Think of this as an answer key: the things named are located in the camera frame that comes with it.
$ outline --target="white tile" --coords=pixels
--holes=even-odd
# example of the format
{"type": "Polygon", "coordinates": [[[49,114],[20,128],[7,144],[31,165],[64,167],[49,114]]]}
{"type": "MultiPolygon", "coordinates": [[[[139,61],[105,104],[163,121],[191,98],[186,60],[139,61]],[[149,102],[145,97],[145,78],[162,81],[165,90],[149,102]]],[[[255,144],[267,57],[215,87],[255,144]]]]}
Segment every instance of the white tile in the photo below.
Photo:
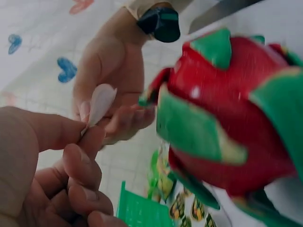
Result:
{"type": "Polygon", "coordinates": [[[42,168],[51,167],[62,158],[62,150],[46,150],[39,153],[38,166],[42,168]]]}
{"type": "Polygon", "coordinates": [[[111,163],[113,167],[119,167],[126,170],[136,170],[138,157],[116,156],[111,163]]]}
{"type": "Polygon", "coordinates": [[[110,178],[108,180],[107,193],[109,196],[116,196],[120,194],[122,181],[110,178]]]}
{"type": "Polygon", "coordinates": [[[108,186],[108,179],[102,176],[99,191],[103,192],[103,193],[106,192],[107,191],[107,186],[108,186]]]}
{"type": "Polygon", "coordinates": [[[102,171],[102,178],[103,177],[109,178],[109,168],[110,168],[110,166],[101,165],[100,168],[101,168],[101,171],[102,171]]]}
{"type": "Polygon", "coordinates": [[[110,179],[117,179],[119,181],[133,182],[135,179],[135,171],[111,167],[109,177],[110,179]]]}
{"type": "Polygon", "coordinates": [[[112,160],[112,155],[108,152],[107,146],[99,151],[96,156],[96,162],[99,165],[110,165],[112,160]]]}

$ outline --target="knife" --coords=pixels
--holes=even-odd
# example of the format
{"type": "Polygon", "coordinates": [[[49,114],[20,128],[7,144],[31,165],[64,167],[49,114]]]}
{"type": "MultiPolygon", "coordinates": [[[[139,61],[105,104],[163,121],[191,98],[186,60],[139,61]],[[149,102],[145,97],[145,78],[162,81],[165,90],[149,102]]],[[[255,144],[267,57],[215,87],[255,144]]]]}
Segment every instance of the knife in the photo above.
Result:
{"type": "Polygon", "coordinates": [[[219,3],[193,20],[190,24],[188,34],[192,34],[215,21],[223,19],[224,17],[261,1],[263,0],[221,0],[219,3]]]}

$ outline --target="finger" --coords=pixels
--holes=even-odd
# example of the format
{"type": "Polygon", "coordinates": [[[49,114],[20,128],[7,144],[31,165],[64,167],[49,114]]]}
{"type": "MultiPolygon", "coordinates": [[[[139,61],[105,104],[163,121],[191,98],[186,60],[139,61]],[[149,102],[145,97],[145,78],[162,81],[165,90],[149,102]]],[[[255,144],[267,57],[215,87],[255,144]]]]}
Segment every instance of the finger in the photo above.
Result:
{"type": "MultiPolygon", "coordinates": [[[[104,137],[104,131],[99,127],[93,127],[87,131],[87,133],[84,135],[84,137],[79,142],[80,147],[86,151],[86,154],[92,160],[95,159],[97,152],[99,150],[99,147],[101,147],[102,139],[100,139],[100,138],[102,138],[102,137],[104,137]]],[[[96,171],[97,175],[98,175],[99,170],[97,170],[97,168],[96,168],[96,169],[94,169],[94,171],[96,171]]],[[[81,172],[81,168],[76,170],[76,173],[74,173],[71,170],[69,174],[71,174],[73,177],[75,177],[76,180],[82,181],[83,177],[77,177],[78,172],[81,172]]],[[[66,173],[64,166],[63,166],[63,159],[56,162],[50,168],[38,170],[35,174],[35,179],[41,185],[46,196],[49,199],[51,199],[54,195],[56,195],[62,189],[66,188],[66,185],[69,180],[69,176],[66,173]]]]}
{"type": "Polygon", "coordinates": [[[105,137],[105,130],[102,127],[94,126],[85,133],[83,138],[78,142],[78,146],[94,160],[98,151],[102,148],[102,142],[105,137]]]}
{"type": "Polygon", "coordinates": [[[93,190],[99,188],[102,177],[99,165],[76,144],[67,145],[64,149],[63,166],[67,175],[72,178],[69,187],[77,183],[93,190]]]}
{"type": "Polygon", "coordinates": [[[55,114],[33,113],[17,108],[14,111],[31,125],[37,136],[39,151],[63,149],[69,143],[77,143],[86,126],[55,114]]]}
{"type": "Polygon", "coordinates": [[[108,215],[113,215],[113,204],[110,199],[99,191],[93,191],[80,185],[70,187],[68,196],[73,210],[87,216],[92,211],[98,210],[108,215]]]}
{"type": "Polygon", "coordinates": [[[89,114],[87,105],[96,86],[119,67],[124,56],[124,45],[115,38],[93,39],[88,44],[78,65],[73,89],[76,115],[83,118],[89,114]]]}
{"type": "Polygon", "coordinates": [[[50,201],[46,212],[57,214],[68,221],[75,217],[75,212],[72,210],[66,189],[61,190],[50,201]]]}
{"type": "Polygon", "coordinates": [[[138,105],[121,107],[106,126],[107,136],[104,144],[114,144],[120,140],[129,140],[140,129],[149,126],[155,118],[154,107],[143,109],[138,105]]]}
{"type": "Polygon", "coordinates": [[[127,227],[122,220],[98,211],[90,213],[88,224],[89,227],[127,227]]]}
{"type": "Polygon", "coordinates": [[[78,216],[77,219],[72,224],[72,227],[89,227],[86,218],[78,216]]]}
{"type": "Polygon", "coordinates": [[[39,182],[45,195],[51,199],[66,188],[69,176],[66,174],[62,159],[52,167],[36,171],[35,179],[39,182]]]}

